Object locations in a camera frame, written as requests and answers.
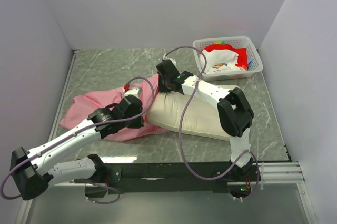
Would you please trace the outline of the cream pillow with bear print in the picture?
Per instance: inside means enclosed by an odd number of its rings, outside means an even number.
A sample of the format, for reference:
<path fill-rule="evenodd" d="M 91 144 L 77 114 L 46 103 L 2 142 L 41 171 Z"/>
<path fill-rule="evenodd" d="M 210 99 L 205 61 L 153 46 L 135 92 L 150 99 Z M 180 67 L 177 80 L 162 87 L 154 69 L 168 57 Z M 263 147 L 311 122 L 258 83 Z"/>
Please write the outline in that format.
<path fill-rule="evenodd" d="M 147 112 L 148 123 L 173 132 L 179 131 L 181 114 L 189 99 L 180 93 L 158 93 Z M 194 97 L 183 118 L 182 133 L 217 140 L 229 141 L 222 129 L 216 108 Z"/>

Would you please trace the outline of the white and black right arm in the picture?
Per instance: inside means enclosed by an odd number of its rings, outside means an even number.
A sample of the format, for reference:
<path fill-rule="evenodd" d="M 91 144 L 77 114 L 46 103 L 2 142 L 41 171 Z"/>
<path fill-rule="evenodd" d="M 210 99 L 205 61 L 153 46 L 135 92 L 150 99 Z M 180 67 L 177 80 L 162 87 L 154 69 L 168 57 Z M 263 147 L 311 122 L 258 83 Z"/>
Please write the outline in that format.
<path fill-rule="evenodd" d="M 191 174 L 204 181 L 214 181 L 231 172 L 233 179 L 236 181 L 245 180 L 250 174 L 250 167 L 256 162 L 256 157 L 250 151 L 249 143 L 254 112 L 244 92 L 238 87 L 226 91 L 201 80 L 188 71 L 180 73 L 170 60 L 163 60 L 156 66 L 156 69 L 159 74 L 158 90 L 160 92 L 177 92 L 189 96 L 179 122 L 179 144 L 183 162 Z M 221 128 L 230 136 L 231 164 L 223 173 L 215 177 L 203 177 L 197 174 L 188 164 L 184 155 L 182 143 L 183 118 L 194 97 L 217 109 Z"/>

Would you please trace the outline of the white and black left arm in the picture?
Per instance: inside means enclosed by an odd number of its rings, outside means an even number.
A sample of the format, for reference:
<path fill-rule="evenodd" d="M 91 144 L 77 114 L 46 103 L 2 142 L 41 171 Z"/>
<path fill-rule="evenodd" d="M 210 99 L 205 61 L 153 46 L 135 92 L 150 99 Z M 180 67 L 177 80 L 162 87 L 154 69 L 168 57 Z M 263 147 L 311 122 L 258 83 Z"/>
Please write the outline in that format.
<path fill-rule="evenodd" d="M 11 154 L 10 175 L 19 190 L 18 196 L 31 200 L 49 187 L 69 180 L 101 182 L 106 167 L 97 155 L 70 162 L 63 162 L 63 159 L 76 149 L 117 134 L 124 128 L 141 128 L 143 113 L 140 94 L 128 91 L 119 103 L 94 110 L 54 140 L 30 150 L 17 148 Z"/>

